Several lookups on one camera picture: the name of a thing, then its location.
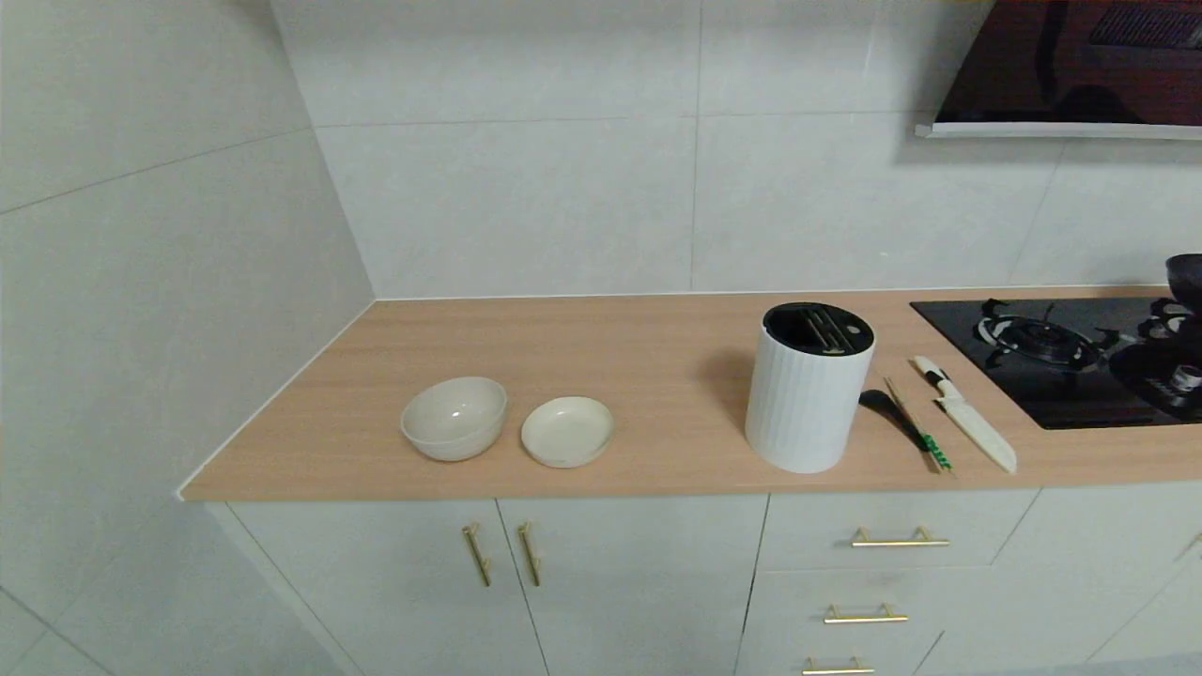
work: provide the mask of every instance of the shallow dish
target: shallow dish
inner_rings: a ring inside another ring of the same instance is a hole
[[[400,432],[422,455],[457,462],[501,435],[508,397],[495,380],[469,375],[422,390],[400,414]]]
[[[522,423],[522,445],[547,467],[581,467],[605,451],[613,431],[613,414],[601,402],[560,397],[526,416]]]

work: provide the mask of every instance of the cabinet handle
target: cabinet handle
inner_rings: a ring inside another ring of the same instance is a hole
[[[876,674],[876,670],[873,669],[871,666],[864,666],[863,663],[859,662],[858,657],[851,658],[851,664],[853,666],[850,668],[845,666],[843,669],[819,669],[814,665],[813,657],[807,659],[805,664],[808,664],[809,666],[807,669],[802,669],[802,676],[844,676],[845,674]]]
[[[839,606],[831,604],[831,611],[822,618],[825,624],[880,624],[885,622],[909,622],[909,615],[894,615],[893,606],[881,604],[885,615],[839,615]]]
[[[542,587],[542,576],[538,574],[538,569],[542,568],[542,559],[534,556],[534,542],[530,541],[531,528],[534,528],[534,524],[529,521],[518,526],[518,536],[522,538],[522,548],[526,551],[526,561],[530,563],[530,579],[534,580],[535,587]]]
[[[851,546],[853,547],[946,547],[952,544],[951,540],[945,540],[942,538],[935,539],[930,536],[930,530],[927,530],[926,526],[920,526],[915,529],[917,538],[910,540],[873,540],[868,536],[868,528],[861,526],[856,534],[851,538]]]
[[[493,559],[480,553],[480,542],[476,540],[476,530],[480,530],[480,524],[472,522],[471,526],[463,527],[463,536],[468,540],[468,547],[471,550],[471,558],[476,559],[476,568],[480,569],[480,577],[484,581],[486,587],[493,586],[493,576],[489,570],[493,568]]]

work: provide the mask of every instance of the chopsticks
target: chopsticks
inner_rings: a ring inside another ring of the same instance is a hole
[[[900,410],[902,415],[910,421],[910,425],[918,431],[918,437],[922,438],[923,451],[930,453],[930,456],[935,458],[935,464],[939,466],[941,472],[945,469],[947,472],[952,472],[951,461],[947,459],[944,451],[939,450],[939,444],[935,443],[935,438],[927,434],[922,423],[918,422],[917,416],[915,416],[914,409],[908,405],[906,401],[902,397],[902,392],[893,385],[893,379],[887,375],[882,378],[885,379],[885,386],[888,389],[889,396],[893,397],[893,402],[898,405],[898,410]]]

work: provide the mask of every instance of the knife handle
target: knife handle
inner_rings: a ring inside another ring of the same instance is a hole
[[[952,379],[944,373],[944,369],[935,366],[935,362],[918,355],[914,357],[914,364],[922,372],[922,376],[927,379],[927,383],[930,383],[939,389],[939,393],[950,399],[964,398],[964,396],[960,395],[960,391],[956,389],[956,385],[952,385]]]

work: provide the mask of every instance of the white knife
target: white knife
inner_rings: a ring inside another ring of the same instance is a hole
[[[914,357],[914,364],[922,372],[927,383],[939,389],[939,393],[942,397],[939,397],[935,402],[968,434],[969,439],[972,439],[972,443],[984,451],[984,455],[989,456],[993,462],[998,463],[1006,472],[1011,474],[1018,472],[1018,456],[1014,455],[1014,449],[986,419],[981,417],[981,414],[972,408],[972,404],[964,399],[964,395],[960,395],[956,385],[952,385],[947,374],[935,366],[935,362],[923,356]]]

